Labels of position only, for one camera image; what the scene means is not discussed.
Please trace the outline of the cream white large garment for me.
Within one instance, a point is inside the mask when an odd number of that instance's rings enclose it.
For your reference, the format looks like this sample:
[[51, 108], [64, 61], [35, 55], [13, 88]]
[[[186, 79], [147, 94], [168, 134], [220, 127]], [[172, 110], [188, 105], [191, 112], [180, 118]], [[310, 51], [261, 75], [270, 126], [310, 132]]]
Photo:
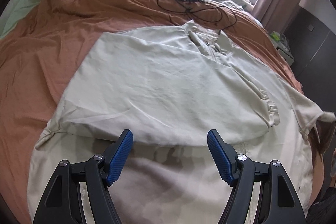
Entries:
[[125, 129], [133, 148], [109, 189], [123, 223], [218, 222], [231, 190], [207, 147], [211, 129], [254, 161], [279, 160], [307, 211], [319, 119], [331, 115], [226, 32], [206, 36], [194, 22], [104, 32], [33, 149], [29, 213], [61, 160], [86, 161]]

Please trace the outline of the orange brown bed sheet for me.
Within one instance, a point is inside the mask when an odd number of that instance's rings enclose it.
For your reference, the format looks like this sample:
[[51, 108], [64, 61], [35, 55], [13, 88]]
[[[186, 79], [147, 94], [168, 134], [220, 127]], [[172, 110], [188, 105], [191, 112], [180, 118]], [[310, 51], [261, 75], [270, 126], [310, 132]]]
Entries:
[[20, 223], [33, 149], [97, 38], [145, 27], [194, 22], [206, 36], [226, 32], [302, 93], [266, 30], [242, 11], [207, 1], [193, 15], [175, 0], [42, 0], [1, 39], [1, 194]]

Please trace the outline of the white bedside drawer cabinet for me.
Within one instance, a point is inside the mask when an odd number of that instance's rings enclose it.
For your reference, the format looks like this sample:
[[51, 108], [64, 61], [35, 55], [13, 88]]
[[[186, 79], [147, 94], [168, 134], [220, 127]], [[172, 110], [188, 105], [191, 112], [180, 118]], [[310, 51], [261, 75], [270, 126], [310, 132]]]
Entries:
[[284, 34], [278, 32], [271, 32], [269, 34], [270, 40], [278, 53], [285, 59], [289, 66], [294, 63], [294, 57], [291, 54], [288, 40]]

